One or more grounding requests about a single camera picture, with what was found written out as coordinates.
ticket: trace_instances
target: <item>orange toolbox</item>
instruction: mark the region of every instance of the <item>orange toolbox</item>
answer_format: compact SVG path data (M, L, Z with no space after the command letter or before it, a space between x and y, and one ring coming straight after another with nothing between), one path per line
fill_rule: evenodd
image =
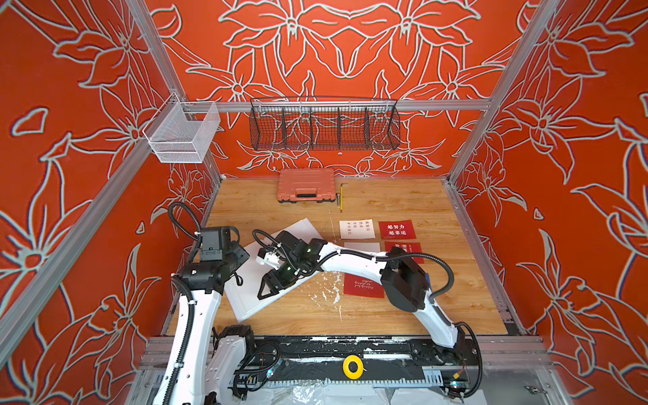
M277 200L335 202L335 171L331 168L285 168L279 173Z

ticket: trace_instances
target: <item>black mount bracket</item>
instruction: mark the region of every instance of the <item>black mount bracket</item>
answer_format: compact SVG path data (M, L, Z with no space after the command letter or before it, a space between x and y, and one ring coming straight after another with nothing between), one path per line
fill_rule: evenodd
M189 289L205 290L207 294L216 290L223 294L225 283L236 276L238 268L249 259L238 241L231 240L230 231L238 235L238 230L232 226L202 229L200 262L187 263L178 273Z
M258 299L265 299L277 295L281 290L293 286L301 275L313 274L322 246L328 243L322 239L311 239L310 243L307 244L287 231L281 231L275 239L281 243L283 251L287 252L290 256L290 261L297 268L294 268L286 261L278 269L272 269L264 274L257 294ZM261 248L259 250L259 257L265 258L266 253L265 248ZM268 287L268 293L264 294L263 291L266 287Z
M397 256L405 253L401 248L392 248L387 256ZM405 312L416 312L425 308L425 292L428 280L423 269L411 258L387 262L380 271L380 282L385 289L389 302Z

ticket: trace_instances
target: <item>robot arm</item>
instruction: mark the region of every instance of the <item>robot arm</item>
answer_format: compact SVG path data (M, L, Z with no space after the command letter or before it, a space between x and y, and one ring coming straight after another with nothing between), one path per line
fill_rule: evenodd
M293 285L301 275L307 276L316 270L353 274L381 284L389 301L398 309L413 312L436 344L454 347L457 328L435 300L421 267L405 256L408 254L400 248L393 248L389 253L372 253L345 249L320 239L306 244L283 231L277 235L273 246L259 251L257 262L269 264L274 270L263 277L258 298L275 295ZM448 274L450 286L451 274ZM265 288L270 290L268 294L263 294Z
M210 334L220 305L225 282L236 277L236 270L247 261L248 253L230 240L233 227L212 227L200 231L200 262L191 260L172 282L180 292L178 326L171 347L170 360L153 405L202 405L211 396L221 405L236 404L229 382L253 345L251 330L222 336L219 346L207 362Z

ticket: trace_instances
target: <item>black wire basket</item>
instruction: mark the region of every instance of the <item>black wire basket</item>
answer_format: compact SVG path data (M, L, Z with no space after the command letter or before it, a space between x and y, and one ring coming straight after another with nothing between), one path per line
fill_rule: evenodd
M400 145L396 100L387 98L253 98L255 150L393 150Z

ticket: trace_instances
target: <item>black cable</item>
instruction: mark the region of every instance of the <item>black cable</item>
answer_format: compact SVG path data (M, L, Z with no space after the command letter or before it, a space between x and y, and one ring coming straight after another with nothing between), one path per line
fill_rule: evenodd
M270 239L275 245L277 245L277 247L279 248L279 250L281 250L281 253L283 253L283 255L284 255L285 259L286 259L284 261L288 262L290 267L292 267L295 270L299 269L299 266L297 266L292 261L292 259L290 258L290 255L286 251L286 248L284 248L284 246L277 239L274 239L271 234L269 234L269 233L267 233L265 231L262 231L261 229L255 229L254 231L252 231L252 237L254 238L254 240L256 240L257 243L260 244L261 247L263 247L266 251L274 251L276 249L273 248L272 246L268 246L265 243L263 243L263 241L257 236L257 233L262 234L266 238Z
M241 241L241 235L240 235L240 233L238 233L238 228L234 227L234 226L231 226L229 228L230 228L230 230L232 230L234 233L237 234L238 239L234 240L234 242L240 242Z
M174 225L175 225L179 230L181 230L185 235L187 235L188 237L192 238L193 240L198 240L198 237L197 237L196 235L194 235L194 234L192 234L191 232L187 231L187 230L185 229L185 227L182 226L182 224L180 223L180 221L178 221L178 220L176 219L176 217L173 216L173 208L175 208L175 207L180 207L180 208L182 208L183 210L185 210L185 211L187 212L187 214L189 214L189 216L191 217L191 219L193 219L193 220L194 220L194 223L196 224L196 230L198 230L198 233L200 234L200 221L198 221L198 218L196 217L196 214L194 214L194 211L191 211L191 208L190 208L187 204L185 204L185 203L183 203L183 202L181 202L181 201L174 201L174 202L172 202L171 204L168 205L168 211L167 211L167 213L168 213L168 217L169 217L169 219L171 219L171 222L172 222L172 223L173 223L173 224L174 224Z
M422 257L424 259L432 260L433 262L435 262L438 265L440 265L441 267L443 267L443 269L446 271L446 273L448 274L448 282L443 287L441 287L440 289L438 289L436 291L433 291L430 294L430 301L432 301L433 299L435 299L436 297L438 297L441 294L447 293L449 291L449 289L451 289L452 285L454 284L454 273L452 272L452 268L450 268L450 266L446 262L441 260L440 258L438 258L438 257L436 257L434 255L427 254L427 253L411 252L411 253L401 253L400 255L395 255L395 256L372 256L372 255L369 255L367 253L362 253L362 252L359 252L359 251L348 250L348 249L341 249L341 250L339 250L339 252L342 255L354 255L354 256L363 257L363 258L369 259L369 260L374 260L375 259L377 262L391 262L393 260L405 259L406 257ZM328 255L324 256L313 267L313 269L314 270L320 269L321 265L324 264L324 262L329 260L331 257L335 257L337 255L338 255L338 251L333 251L333 252L329 253Z
M243 277L241 277L237 272L232 273L234 276L234 279L237 281L237 286L242 286L243 285Z
M481 378L483 376L483 368L484 368L483 367L483 360L481 359L481 350L480 350L479 344L477 343L477 337L475 336L475 333L472 331L470 326L465 322L457 322L454 325L457 328L464 327L464 328L466 328L468 330L468 333L470 334L470 338L472 339L472 342L475 344L475 350L477 350L477 353L475 354L475 357L477 358L477 381L475 381L475 384L468 391L464 392L463 397L468 398L469 396L471 396L472 394L477 392L477 390L480 387ZM454 392L451 392L451 391L448 391L448 396L451 397L451 398L460 398L461 397L460 394L457 394L457 393L454 393Z
M275 358L272 361L272 363L270 363L267 366L260 367L258 369L248 369L248 370L246 370L245 367L247 367L248 364L250 364L252 362L252 360L254 360L254 357L256 357L256 356L258 356L260 354L261 349L263 349L265 346L272 346L275 349L275 351L277 352L277 354L275 355ZM267 375L266 375L266 378L264 378L263 381L261 381L260 385L258 387L254 387L254 388L249 388L248 387L248 379L250 378L250 376L256 375L257 376L257 383L258 383L260 381L260 379L261 379L261 376L260 376L261 373L263 373L265 371L268 371L271 368L273 368L275 365L277 365L277 363L279 362L279 359L280 359L279 349L280 349L280 347L279 347L278 343L276 343L274 341L265 341L262 344L260 344L254 350L254 352L252 352L248 357L246 357L243 360L243 362L241 363L241 366L238 368L238 370L236 370L234 372L234 384L232 385L232 394L234 394L234 396L236 398L241 399L243 396L245 396L247 394L247 392L258 391L264 385L266 385L266 382L268 381ZM238 387L239 384L243 384L245 386L245 392L240 391L240 388Z
M218 333L216 333L216 328L211 327L211 334L212 334L212 339L211 339L211 344L214 347L214 353L212 354L212 357L214 354L216 354L216 350L218 349L218 342L220 339L218 339Z
M177 276L171 277L171 282L173 283L174 286L176 286L176 289L180 294L187 297L187 302L189 303L189 305L187 305L189 308L189 313L187 314L187 326L185 327L185 335L182 337L182 343L180 344L180 350L178 351L176 364L173 368L173 372L171 372L171 377L169 377L167 391L164 394L164 400L162 401L162 405L168 405L169 402L171 401L173 388L176 385L176 381L178 381L178 374L180 374L180 369L182 368L182 365L185 360L185 353L187 352L187 346L189 346L189 337L191 336L191 329L194 325L194 315L196 311L194 307L195 306L194 296L193 294L191 294L191 290L189 290L189 286L187 286L185 282L182 281Z
M189 214L189 216L191 217L191 219L194 220L194 224L196 224L196 230L197 230L197 232L198 232L198 236L193 235L191 232L187 231L187 230L185 229L185 227L182 226L182 224L180 223L180 221L178 221L178 219L173 215L173 208L175 208L175 207L180 207L180 208L182 208L183 210L185 210L185 211L187 212L187 214ZM195 258L196 255L198 254L198 251L200 250L200 245L202 245L202 236L201 236L201 234L200 234L200 232L201 232L202 229L201 229L201 227L200 227L200 221L199 221L198 218L196 217L196 213L194 213L194 211L193 211L193 210L192 210L192 209L191 209L187 204L185 204L185 203L183 203L183 202L181 202L181 201L175 201L175 202L172 202L171 204L168 205L168 211L167 211L167 214L168 214L168 217L169 217L169 219L171 220L171 222L172 222L172 223L173 223L173 224L174 224L178 229L180 229L180 230L182 231L182 233L184 233L185 235L187 235L188 237L190 237L190 238L192 238L193 240L196 241L196 247L195 247L195 248L191 251L191 253L189 254L189 259L188 259L188 261L187 261L188 263L193 262L193 261L194 261L194 258Z

